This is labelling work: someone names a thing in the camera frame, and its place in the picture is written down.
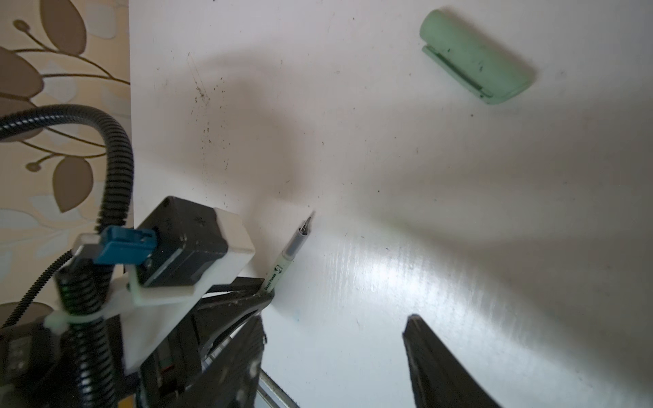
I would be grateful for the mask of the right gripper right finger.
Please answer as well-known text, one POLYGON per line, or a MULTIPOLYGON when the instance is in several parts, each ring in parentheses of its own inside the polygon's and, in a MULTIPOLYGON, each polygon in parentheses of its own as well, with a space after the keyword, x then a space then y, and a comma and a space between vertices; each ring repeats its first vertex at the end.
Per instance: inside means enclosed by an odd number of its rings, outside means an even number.
POLYGON ((417 407, 497 407, 418 314, 408 317, 403 342, 417 407))

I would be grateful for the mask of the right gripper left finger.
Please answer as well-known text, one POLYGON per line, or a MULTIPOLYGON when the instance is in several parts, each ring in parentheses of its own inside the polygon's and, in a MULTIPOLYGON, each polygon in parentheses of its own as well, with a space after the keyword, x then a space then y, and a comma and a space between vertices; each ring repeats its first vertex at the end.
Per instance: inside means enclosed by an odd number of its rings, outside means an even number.
POLYGON ((260 316, 236 333, 216 360, 174 407, 253 407, 258 390, 265 331, 260 316))

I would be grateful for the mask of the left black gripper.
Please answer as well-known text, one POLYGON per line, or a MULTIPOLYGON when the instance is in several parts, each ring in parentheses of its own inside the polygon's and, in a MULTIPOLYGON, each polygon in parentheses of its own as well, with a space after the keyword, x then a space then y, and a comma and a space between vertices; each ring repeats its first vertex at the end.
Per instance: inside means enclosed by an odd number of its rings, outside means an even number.
POLYGON ((194 309, 155 348, 139 369, 137 407, 166 407, 194 384, 207 357, 233 331, 265 309, 275 292, 261 278, 237 277, 209 289, 194 309))

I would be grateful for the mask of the green pen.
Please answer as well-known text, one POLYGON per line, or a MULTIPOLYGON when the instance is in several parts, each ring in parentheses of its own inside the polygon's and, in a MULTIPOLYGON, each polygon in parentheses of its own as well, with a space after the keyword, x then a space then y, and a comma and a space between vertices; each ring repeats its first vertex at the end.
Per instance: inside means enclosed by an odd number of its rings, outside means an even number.
POLYGON ((295 260, 299 251, 304 246, 304 243, 307 241, 309 235, 311 234, 311 225, 315 216, 316 212, 313 211, 309 217, 304 220, 294 231, 288 243, 282 249, 279 256, 277 257, 277 260, 273 264, 272 270, 267 274, 263 283, 261 284, 261 287, 258 290, 259 293, 268 294, 274 292, 275 287, 278 285, 285 272, 295 260))

